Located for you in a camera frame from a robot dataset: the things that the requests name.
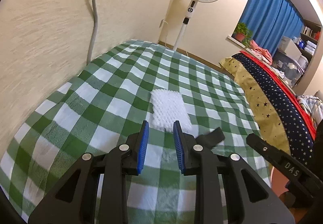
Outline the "white foam net pad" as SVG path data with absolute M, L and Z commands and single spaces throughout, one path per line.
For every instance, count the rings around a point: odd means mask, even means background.
M 174 122 L 179 121 L 184 131 L 191 131 L 192 123 L 179 92 L 155 89 L 151 92 L 153 127 L 173 132 Z

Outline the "pink plastic trash bin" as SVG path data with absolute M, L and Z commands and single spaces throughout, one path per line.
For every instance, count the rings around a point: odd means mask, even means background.
M 281 194 L 288 191 L 285 187 L 288 179 L 276 168 L 271 169 L 271 187 L 273 192 L 279 197 Z

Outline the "navy star bed cover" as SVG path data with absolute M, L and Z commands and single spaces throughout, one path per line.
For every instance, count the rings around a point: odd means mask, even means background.
M 308 167 L 313 160 L 316 130 L 284 83 L 245 52 L 223 59 L 220 65 L 243 89 L 263 140 Z

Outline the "green white checkered tablecloth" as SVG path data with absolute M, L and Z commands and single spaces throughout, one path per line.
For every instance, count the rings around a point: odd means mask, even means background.
M 57 180 L 84 153 L 123 144 L 153 121 L 151 91 L 179 92 L 199 136 L 221 128 L 216 154 L 239 154 L 265 181 L 268 165 L 246 144 L 259 127 L 240 86 L 163 46 L 131 40 L 94 59 L 53 92 L 24 122 L 1 159 L 1 188 L 27 220 Z

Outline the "red blanket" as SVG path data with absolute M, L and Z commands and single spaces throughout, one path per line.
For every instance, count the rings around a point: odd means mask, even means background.
M 248 71 L 262 92 L 273 105 L 289 137 L 303 137 L 314 141 L 316 130 L 310 117 L 301 108 L 295 96 L 288 90 L 277 75 L 259 59 L 241 51 L 233 56 Z

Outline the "striped grey quilt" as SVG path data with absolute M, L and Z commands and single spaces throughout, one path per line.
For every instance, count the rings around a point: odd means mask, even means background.
M 301 105 L 302 109 L 309 115 L 316 129 L 323 118 L 323 105 L 322 101 L 311 95 L 299 95 L 297 101 Z

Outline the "clear plastic storage box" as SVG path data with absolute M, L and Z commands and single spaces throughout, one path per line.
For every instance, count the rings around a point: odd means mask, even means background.
M 295 86 L 304 75 L 304 70 L 298 62 L 279 50 L 273 56 L 272 67 L 279 71 L 290 87 Z

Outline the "potted green plant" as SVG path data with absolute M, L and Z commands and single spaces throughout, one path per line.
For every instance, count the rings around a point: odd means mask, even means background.
M 234 38 L 246 47 L 250 46 L 252 31 L 248 29 L 245 23 L 239 22 L 233 32 Z

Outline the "pink clothes pile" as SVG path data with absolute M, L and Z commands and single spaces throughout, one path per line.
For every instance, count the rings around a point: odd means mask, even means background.
M 272 64 L 273 59 L 268 50 L 258 46 L 258 44 L 254 40 L 250 41 L 250 48 L 258 57 L 260 57 L 261 60 L 266 62 L 268 65 Z

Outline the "white box on storage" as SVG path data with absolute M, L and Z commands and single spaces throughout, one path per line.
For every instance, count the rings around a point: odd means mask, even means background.
M 289 58 L 294 60 L 298 60 L 302 55 L 294 41 L 286 36 L 282 36 L 278 45 L 278 51 L 286 54 Z

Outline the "wooden bookshelf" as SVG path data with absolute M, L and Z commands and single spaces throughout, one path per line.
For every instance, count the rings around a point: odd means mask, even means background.
M 306 73 L 316 52 L 321 30 L 321 25 L 304 19 L 299 36 L 294 37 L 294 43 L 301 53 L 301 57 L 298 60 L 299 65 L 304 73 Z

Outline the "blue curtain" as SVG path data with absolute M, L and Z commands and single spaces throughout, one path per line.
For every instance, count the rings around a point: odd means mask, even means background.
M 248 0 L 239 20 L 251 39 L 274 55 L 282 37 L 298 37 L 303 18 L 290 0 Z

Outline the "fan wall plug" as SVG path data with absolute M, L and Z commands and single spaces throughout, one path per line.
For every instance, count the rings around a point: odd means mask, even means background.
M 159 28 L 163 27 L 165 24 L 169 24 L 166 20 L 162 19 L 159 25 Z

